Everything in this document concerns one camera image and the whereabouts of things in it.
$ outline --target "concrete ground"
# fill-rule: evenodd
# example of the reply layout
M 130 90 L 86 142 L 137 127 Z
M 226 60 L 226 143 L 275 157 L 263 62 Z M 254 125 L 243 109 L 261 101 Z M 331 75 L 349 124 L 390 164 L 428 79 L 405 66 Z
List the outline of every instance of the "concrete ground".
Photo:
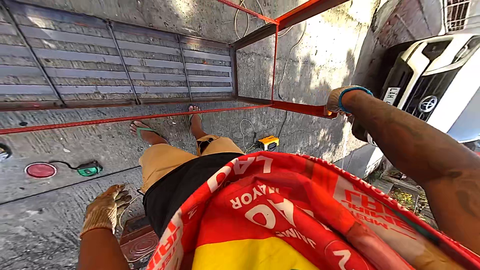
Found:
M 233 22 L 235 9 L 214 0 L 24 2 L 219 41 L 232 42 L 237 39 Z M 275 18 L 304 1 L 259 2 L 264 14 Z M 260 12 L 255 0 L 246 0 L 245 4 Z M 381 4 L 377 0 L 351 0 L 294 26 L 281 37 L 276 66 L 276 99 L 282 97 L 285 101 L 323 105 L 329 90 L 352 84 L 353 79 L 357 82 L 366 77 L 365 74 L 359 75 L 358 67 L 362 63 L 360 72 L 368 71 L 364 67 L 368 67 L 365 63 L 372 58 L 369 51 L 373 51 L 372 44 L 375 42 L 366 40 L 366 37 L 376 39 L 372 19 Z M 261 20 L 251 19 L 249 32 L 263 24 Z M 246 15 L 241 12 L 237 26 L 242 36 L 241 33 L 246 29 Z M 290 53 L 300 40 L 305 26 L 301 42 Z M 269 37 L 238 52 L 240 95 L 269 97 L 273 45 L 273 38 Z M 201 106 L 202 109 L 213 109 L 242 105 L 239 102 L 217 102 Z M 27 122 L 28 125 L 64 123 L 173 112 L 178 109 L 186 110 L 186 106 L 3 112 L 0 113 L 0 126 L 18 127 L 20 122 Z M 243 148 L 239 126 L 242 119 L 252 122 L 258 133 L 257 138 L 279 136 L 278 151 L 305 153 L 330 162 L 348 156 L 351 151 L 365 144 L 353 137 L 351 124 L 344 117 L 327 120 L 270 108 L 205 114 L 203 125 L 206 132 L 228 136 Z M 186 117 L 145 122 L 166 136 L 172 145 L 194 152 L 194 139 L 189 134 Z M 86 205 L 111 184 L 128 182 L 133 193 L 141 185 L 138 158 L 148 145 L 132 137 L 127 131 L 128 125 L 127 122 L 120 122 L 0 136 L 0 142 L 11 146 L 14 151 L 14 155 L 0 166 L 0 267 L 75 268 L 79 247 L 77 236 Z M 252 142 L 253 129 L 250 124 L 243 122 L 242 128 L 246 131 L 245 142 Z M 25 165 L 53 159 L 72 163 L 96 159 L 105 170 L 95 179 L 78 176 L 65 168 L 46 181 L 24 175 Z M 137 200 L 123 219 L 139 215 L 142 211 L 141 202 Z

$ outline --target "blue wristband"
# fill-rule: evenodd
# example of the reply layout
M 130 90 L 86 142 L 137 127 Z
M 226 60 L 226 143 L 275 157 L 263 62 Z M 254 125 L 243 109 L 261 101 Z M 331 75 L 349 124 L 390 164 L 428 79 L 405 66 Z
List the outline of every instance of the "blue wristband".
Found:
M 338 97 L 338 107 L 340 109 L 342 109 L 342 111 L 346 112 L 346 113 L 351 113 L 349 112 L 347 109 L 345 109 L 345 107 L 343 107 L 342 105 L 342 97 L 345 93 L 349 92 L 349 91 L 352 91 L 352 90 L 362 90 L 364 91 L 365 93 L 369 94 L 370 96 L 373 96 L 373 94 L 370 92 L 370 90 L 364 88 L 364 87 L 361 87 L 361 86 L 355 86 L 355 87 L 350 87 L 350 88 L 347 88 L 345 90 L 342 91 L 342 93 L 340 93 L 340 96 Z

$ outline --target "steel grating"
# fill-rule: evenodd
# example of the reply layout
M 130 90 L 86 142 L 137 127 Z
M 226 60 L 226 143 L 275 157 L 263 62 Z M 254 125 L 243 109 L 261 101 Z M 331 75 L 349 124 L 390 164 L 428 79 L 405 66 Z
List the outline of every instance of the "steel grating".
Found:
M 226 43 L 14 1 L 6 1 L 6 5 L 55 91 L 7 19 L 7 11 L 2 10 L 0 110 L 2 106 L 11 108 L 13 102 L 55 101 L 55 92 L 67 104 L 82 100 L 133 102 L 136 96 L 140 101 L 190 95 L 195 99 L 208 92 L 209 97 L 233 95 Z

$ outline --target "car grille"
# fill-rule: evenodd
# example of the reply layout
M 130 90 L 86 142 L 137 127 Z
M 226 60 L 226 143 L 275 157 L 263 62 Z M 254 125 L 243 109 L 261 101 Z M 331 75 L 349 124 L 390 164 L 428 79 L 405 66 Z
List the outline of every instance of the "car grille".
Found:
M 403 110 L 427 121 L 435 108 L 430 112 L 421 112 L 419 110 L 420 101 L 428 96 L 435 96 L 440 101 L 459 70 L 460 68 L 456 68 L 442 73 L 421 76 L 408 96 Z
M 407 88 L 408 82 L 412 79 L 412 76 L 412 68 L 407 64 L 407 62 L 403 61 L 401 57 L 398 57 L 390 73 L 388 74 L 388 77 L 382 89 L 382 95 L 380 96 L 380 99 L 383 100 L 385 98 L 385 94 L 388 92 L 389 87 L 399 87 L 400 91 L 397 95 L 398 98 L 392 104 L 396 107 L 400 102 L 400 97 L 403 95 L 405 89 Z

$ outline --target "khaki shorts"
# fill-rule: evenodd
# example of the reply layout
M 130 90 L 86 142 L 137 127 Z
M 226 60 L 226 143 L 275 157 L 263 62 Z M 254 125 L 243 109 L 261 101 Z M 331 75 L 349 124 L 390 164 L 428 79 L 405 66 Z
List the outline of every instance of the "khaki shorts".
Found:
M 144 182 L 142 191 L 145 193 L 156 181 L 189 160 L 225 152 L 243 154 L 242 150 L 232 140 L 216 135 L 203 136 L 197 140 L 197 155 L 167 144 L 152 145 L 138 160 L 142 167 Z

